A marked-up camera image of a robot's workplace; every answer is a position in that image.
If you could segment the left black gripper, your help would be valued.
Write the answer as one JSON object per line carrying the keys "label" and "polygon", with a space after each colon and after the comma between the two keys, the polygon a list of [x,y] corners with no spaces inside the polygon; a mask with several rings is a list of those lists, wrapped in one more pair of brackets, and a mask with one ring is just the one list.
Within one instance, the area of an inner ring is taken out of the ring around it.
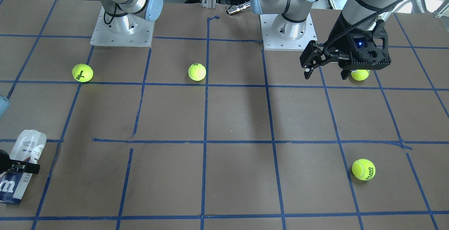
{"label": "left black gripper", "polygon": [[[343,13],[341,13],[324,45],[320,44],[318,41],[309,41],[300,56],[300,64],[304,69],[304,78],[306,80],[308,80],[314,70],[317,70],[320,66],[327,65],[328,63],[337,63],[340,67],[342,62],[349,59],[348,45],[345,36],[355,28],[359,29],[347,22]],[[342,80],[346,80],[351,72],[353,72],[353,70],[342,69],[340,73]]]}

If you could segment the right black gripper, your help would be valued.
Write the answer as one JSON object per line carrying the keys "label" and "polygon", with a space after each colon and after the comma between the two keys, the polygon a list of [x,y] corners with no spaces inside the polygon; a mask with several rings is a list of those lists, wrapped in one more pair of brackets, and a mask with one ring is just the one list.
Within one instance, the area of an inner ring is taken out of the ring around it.
{"label": "right black gripper", "polygon": [[6,171],[7,173],[38,174],[40,172],[40,165],[37,163],[29,162],[13,162],[11,165],[9,154],[4,150],[0,150],[0,174]]}

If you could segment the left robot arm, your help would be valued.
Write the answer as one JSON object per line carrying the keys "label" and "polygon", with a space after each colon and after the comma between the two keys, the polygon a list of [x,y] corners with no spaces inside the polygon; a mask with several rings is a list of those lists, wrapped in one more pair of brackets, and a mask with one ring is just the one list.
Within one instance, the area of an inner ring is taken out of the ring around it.
{"label": "left robot arm", "polygon": [[[282,39],[302,38],[306,20],[316,0],[249,0],[254,14],[275,14],[273,30]],[[300,56],[304,76],[337,63],[341,77],[355,70],[382,70],[391,64],[386,20],[405,0],[347,0],[327,41],[310,40]]]}

